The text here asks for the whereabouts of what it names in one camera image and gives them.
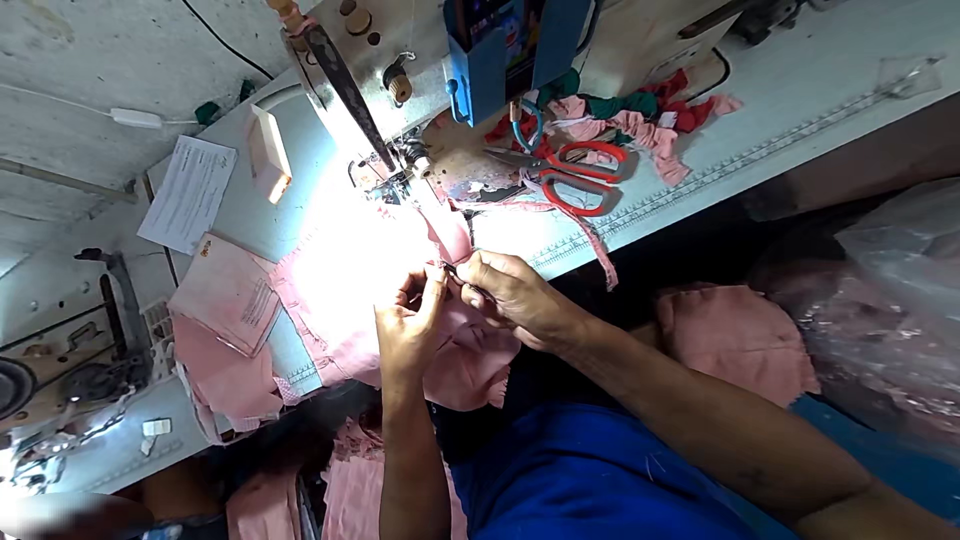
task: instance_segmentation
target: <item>transparent plastic bag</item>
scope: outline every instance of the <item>transparent plastic bag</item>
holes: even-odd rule
[[[917,185],[835,237],[868,279],[960,351],[960,179]]]
[[[960,464],[958,210],[960,180],[918,185],[785,238],[751,287],[793,318],[835,405]]]

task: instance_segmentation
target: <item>green fabric scrap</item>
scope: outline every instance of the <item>green fabric scrap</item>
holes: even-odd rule
[[[622,110],[640,112],[644,118],[653,118],[657,114],[657,96],[653,92],[634,92],[607,99],[586,94],[581,97],[587,102],[587,112],[597,120],[608,120]]]
[[[632,140],[634,140],[633,137],[621,132],[620,130],[616,130],[616,133],[613,134],[613,140],[611,143],[617,146],[623,146]]]
[[[560,77],[540,87],[540,94],[537,96],[537,109],[545,110],[547,102],[572,96],[579,89],[580,73],[571,67]]]

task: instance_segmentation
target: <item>forearm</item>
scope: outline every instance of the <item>forearm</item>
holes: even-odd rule
[[[870,486],[856,460],[802,419],[598,319],[587,325],[564,359],[688,462],[785,523]]]
[[[382,540],[448,539],[450,498],[422,382],[384,380]]]

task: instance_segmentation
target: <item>white label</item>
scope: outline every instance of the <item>white label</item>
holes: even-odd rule
[[[673,111],[667,111],[660,115],[660,122],[657,123],[662,128],[673,129],[677,125],[677,114]]]

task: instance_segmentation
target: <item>white plug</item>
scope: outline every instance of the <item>white plug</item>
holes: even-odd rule
[[[110,117],[117,124],[133,126],[135,128],[150,128],[158,130],[163,127],[163,119],[152,112],[143,112],[132,109],[110,109]]]

